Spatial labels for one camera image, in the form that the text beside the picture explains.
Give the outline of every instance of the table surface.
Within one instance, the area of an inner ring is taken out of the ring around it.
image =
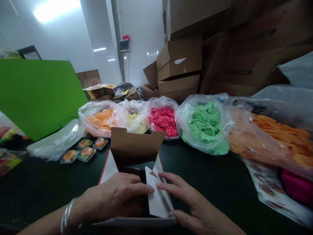
[[[0,178],[0,225],[23,229],[97,185],[109,148],[110,142],[88,163],[60,164],[26,157]],[[211,156],[181,139],[164,141],[159,154],[164,171],[180,175],[247,234],[311,233],[258,200],[248,169],[237,157]],[[153,168],[153,162],[146,165]],[[189,212],[178,198],[173,197],[172,202],[175,209]]]

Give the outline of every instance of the bag of pink candy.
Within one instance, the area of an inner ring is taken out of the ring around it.
[[[149,117],[150,132],[166,131],[165,140],[179,139],[180,134],[175,120],[178,103],[173,99],[162,96],[149,99],[148,105],[151,108],[151,116]]]

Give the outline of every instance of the pink candy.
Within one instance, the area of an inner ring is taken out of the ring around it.
[[[176,137],[177,129],[174,117],[174,110],[170,107],[165,107],[164,109],[151,109],[152,118],[149,117],[149,122],[154,123],[154,128],[156,131],[166,131],[167,137]]]

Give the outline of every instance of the green board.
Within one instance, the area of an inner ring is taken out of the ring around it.
[[[0,110],[33,141],[78,118],[87,103],[69,61],[0,59]]]

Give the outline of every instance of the silver bangle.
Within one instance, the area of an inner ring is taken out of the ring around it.
[[[71,209],[75,200],[76,198],[73,198],[71,202],[68,204],[67,208],[65,209],[65,212],[61,220],[61,235],[66,235],[66,231],[68,230],[69,224],[69,214],[71,213]]]

